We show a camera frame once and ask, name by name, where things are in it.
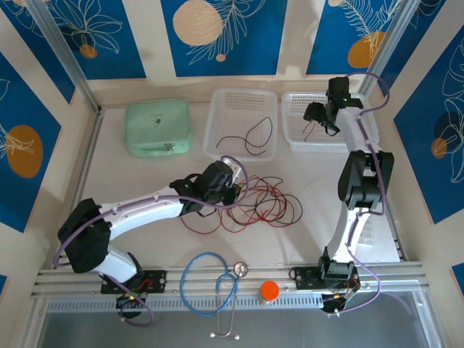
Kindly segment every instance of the orange cap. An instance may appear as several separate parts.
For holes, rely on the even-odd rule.
[[[277,299],[279,292],[278,285],[275,281],[265,281],[261,285],[260,293],[265,301],[274,301]]]

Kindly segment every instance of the mint green case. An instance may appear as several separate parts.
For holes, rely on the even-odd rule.
[[[125,112],[125,143],[133,156],[168,156],[191,148],[191,118],[185,99],[131,104]]]

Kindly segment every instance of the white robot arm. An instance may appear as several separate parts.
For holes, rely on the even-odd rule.
[[[235,182],[241,172],[242,168],[232,157],[224,156],[202,174],[190,174],[153,194],[102,205],[95,204],[93,199],[84,199],[58,232],[62,249],[74,272],[95,270],[106,283],[111,277],[134,289],[149,278],[149,272],[141,269],[132,254],[118,251],[110,242],[147,223],[190,212],[200,214],[205,205],[233,204],[240,194]]]
[[[351,254],[355,254],[367,219],[381,204],[382,194],[389,185],[394,157],[381,151],[365,130],[365,121],[360,116],[364,106],[359,99],[351,97],[348,77],[330,79],[327,98],[327,104],[309,104],[303,118],[320,123],[329,135],[340,132],[347,144],[349,156],[338,185],[341,214],[318,266],[295,267],[294,275],[299,290],[346,291],[349,287],[351,291],[346,296],[324,302],[323,310],[334,312],[342,310],[359,289],[357,268]]]

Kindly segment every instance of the blue cable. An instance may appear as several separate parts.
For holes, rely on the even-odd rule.
[[[192,305],[189,303],[189,301],[187,300],[186,298],[186,295],[184,294],[183,292],[183,285],[186,281],[186,277],[187,277],[187,274],[189,273],[190,271],[190,268],[191,266],[196,262],[198,261],[199,259],[201,259],[202,257],[204,256],[213,256],[213,257],[216,257],[217,259],[219,259],[219,261],[222,262],[223,266],[224,266],[224,274],[222,274],[217,280],[216,280],[216,294],[219,294],[219,287],[220,287],[220,283],[221,281],[223,281],[225,278],[230,278],[233,280],[233,287],[232,287],[232,290],[229,294],[229,296],[227,297],[227,299],[225,300],[225,302],[223,303],[222,306],[220,306],[217,310],[215,310],[214,312],[202,312],[201,310],[197,310],[195,308],[192,307]],[[194,259],[192,261],[190,261],[190,263],[187,265],[186,269],[183,271],[182,273],[182,277],[181,277],[181,284],[180,284],[180,289],[179,289],[179,292],[181,293],[181,299],[183,301],[183,303],[185,304],[185,306],[187,308],[190,309],[190,311],[192,311],[193,313],[199,315],[200,317],[204,317],[204,318],[211,318],[211,317],[214,317],[216,314],[218,314],[219,312],[222,312],[226,307],[227,305],[229,304],[229,302],[231,301],[231,299],[235,296],[235,294],[237,293],[237,291],[239,290],[239,277],[236,277],[234,276],[233,274],[229,273],[229,269],[227,267],[227,263],[225,263],[225,260],[222,256],[216,254],[215,252],[204,252],[200,255],[197,255],[194,257]]]

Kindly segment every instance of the white wall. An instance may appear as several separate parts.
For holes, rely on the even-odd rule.
[[[453,347],[464,347],[464,297],[451,270],[453,265],[464,262],[464,211],[433,224],[393,119],[461,29],[463,13],[462,0],[447,0],[393,85],[391,101],[376,113],[381,145],[395,156],[389,195],[398,219],[400,240],[408,259],[423,263]],[[372,105],[381,103],[378,96],[371,99]]]
[[[123,0],[123,3],[146,79],[89,81],[103,105],[173,97],[208,102],[212,91],[227,86],[267,89],[280,97],[287,91],[325,91],[327,80],[332,77],[306,76],[324,0],[288,1],[277,75],[199,78],[175,76],[160,0]],[[350,88],[356,91],[362,79],[354,77]]]
[[[68,184],[94,113],[78,92],[71,105],[65,101],[2,11],[0,33],[0,52],[62,126],[26,231],[19,233],[0,223],[0,274],[8,276],[0,301],[0,346],[16,347],[22,334],[19,327],[28,320],[37,271],[56,244],[59,224],[69,208]]]

